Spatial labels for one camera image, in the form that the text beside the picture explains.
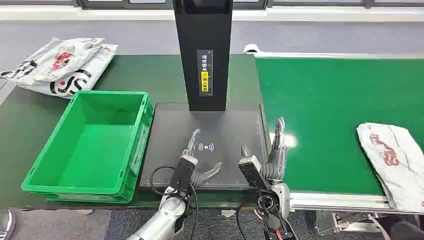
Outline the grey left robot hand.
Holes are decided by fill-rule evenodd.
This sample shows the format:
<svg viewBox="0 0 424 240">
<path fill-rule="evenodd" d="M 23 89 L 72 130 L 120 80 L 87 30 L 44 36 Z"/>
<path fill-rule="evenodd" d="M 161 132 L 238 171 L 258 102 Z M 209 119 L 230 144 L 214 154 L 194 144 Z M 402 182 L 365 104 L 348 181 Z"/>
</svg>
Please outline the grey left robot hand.
<svg viewBox="0 0 424 240">
<path fill-rule="evenodd" d="M 187 147 L 182 151 L 181 157 L 185 160 L 196 165 L 198 160 L 194 157 L 194 150 L 196 148 L 196 137 L 201 132 L 199 128 L 195 129 L 191 135 L 190 140 L 188 141 Z M 197 170 L 193 170 L 190 183 L 194 187 L 199 187 L 204 185 L 209 179 L 217 175 L 222 167 L 222 162 L 217 162 L 214 167 L 205 172 L 199 172 Z"/>
</svg>

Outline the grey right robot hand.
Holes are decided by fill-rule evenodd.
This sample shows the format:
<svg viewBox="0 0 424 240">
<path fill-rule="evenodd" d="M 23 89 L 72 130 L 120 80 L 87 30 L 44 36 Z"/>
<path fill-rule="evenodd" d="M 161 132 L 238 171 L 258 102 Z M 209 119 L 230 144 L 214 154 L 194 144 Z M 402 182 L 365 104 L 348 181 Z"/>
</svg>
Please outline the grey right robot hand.
<svg viewBox="0 0 424 240">
<path fill-rule="evenodd" d="M 264 163 L 260 163 L 255 155 L 248 156 L 247 147 L 241 147 L 242 158 L 237 165 L 249 186 L 266 189 L 270 182 L 282 181 L 288 151 L 284 138 L 285 126 L 284 118 L 279 117 L 275 122 L 271 152 Z"/>
</svg>

